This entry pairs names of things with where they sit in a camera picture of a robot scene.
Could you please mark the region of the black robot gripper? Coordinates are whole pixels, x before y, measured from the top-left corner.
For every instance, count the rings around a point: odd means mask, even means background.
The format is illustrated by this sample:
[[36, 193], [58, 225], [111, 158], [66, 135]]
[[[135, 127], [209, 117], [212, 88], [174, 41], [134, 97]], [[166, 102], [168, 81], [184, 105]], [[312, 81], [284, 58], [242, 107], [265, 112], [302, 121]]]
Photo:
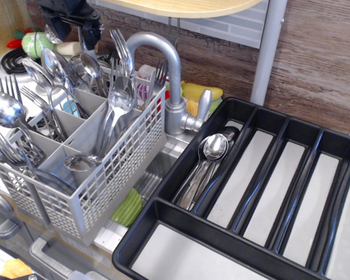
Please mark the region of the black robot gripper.
[[101, 39], [100, 15], [85, 0], [35, 1], [46, 24], [61, 41], [65, 41], [72, 28], [69, 22], [84, 23], [81, 32], [87, 50], [94, 50]]

